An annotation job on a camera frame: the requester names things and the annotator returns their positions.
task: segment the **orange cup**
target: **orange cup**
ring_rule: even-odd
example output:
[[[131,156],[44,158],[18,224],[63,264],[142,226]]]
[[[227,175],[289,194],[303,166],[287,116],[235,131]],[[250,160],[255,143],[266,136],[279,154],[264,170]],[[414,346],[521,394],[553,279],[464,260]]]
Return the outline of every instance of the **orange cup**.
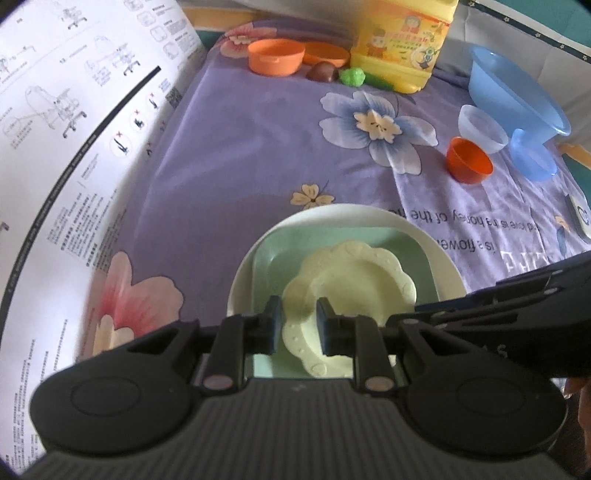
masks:
[[[493,170],[491,159],[474,142],[452,138],[447,149],[447,169],[457,181],[480,183]]]

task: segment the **screw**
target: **screw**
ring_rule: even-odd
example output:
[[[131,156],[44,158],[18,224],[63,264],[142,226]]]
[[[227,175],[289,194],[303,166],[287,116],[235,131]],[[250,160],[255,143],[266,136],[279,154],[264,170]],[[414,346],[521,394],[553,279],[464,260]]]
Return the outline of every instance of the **screw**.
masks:
[[[388,377],[369,377],[365,381],[365,388],[372,392],[387,392],[394,388],[394,380]]]
[[[227,390],[233,386],[234,381],[227,375],[210,375],[203,380],[203,386],[208,390]]]

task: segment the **green toy vegetable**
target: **green toy vegetable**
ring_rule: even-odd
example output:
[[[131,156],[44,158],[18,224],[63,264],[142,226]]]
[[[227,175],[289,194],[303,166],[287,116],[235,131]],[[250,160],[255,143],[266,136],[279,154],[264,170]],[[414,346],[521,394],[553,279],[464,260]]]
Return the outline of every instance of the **green toy vegetable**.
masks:
[[[361,87],[365,81],[365,72],[359,67],[343,70],[340,72],[339,80],[349,87]]]
[[[375,75],[371,75],[370,73],[365,73],[365,84],[376,87],[380,90],[386,90],[387,92],[394,91],[394,85],[392,83],[387,82],[380,77],[376,77]]]

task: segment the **orange bowl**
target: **orange bowl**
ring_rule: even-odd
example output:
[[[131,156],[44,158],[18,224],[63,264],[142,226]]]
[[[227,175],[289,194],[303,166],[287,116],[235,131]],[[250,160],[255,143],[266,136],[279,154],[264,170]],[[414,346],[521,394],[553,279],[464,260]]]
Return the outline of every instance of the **orange bowl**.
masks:
[[[257,40],[248,46],[248,67],[259,75],[287,77],[301,67],[304,44],[286,38]]]
[[[328,61],[339,69],[349,61],[349,52],[332,43],[309,41],[304,43],[304,46],[306,48],[304,54],[306,65],[316,65],[321,61]]]
[[[447,169],[457,181],[480,183],[491,175],[491,159],[475,143],[462,137],[452,138],[447,149]]]

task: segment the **brown toy food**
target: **brown toy food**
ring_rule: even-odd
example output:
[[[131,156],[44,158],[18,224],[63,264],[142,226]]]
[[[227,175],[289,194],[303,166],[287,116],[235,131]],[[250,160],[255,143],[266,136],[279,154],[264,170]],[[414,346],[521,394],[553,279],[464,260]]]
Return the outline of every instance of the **brown toy food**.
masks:
[[[339,78],[339,71],[330,62],[320,61],[308,71],[306,78],[314,82],[330,83]]]

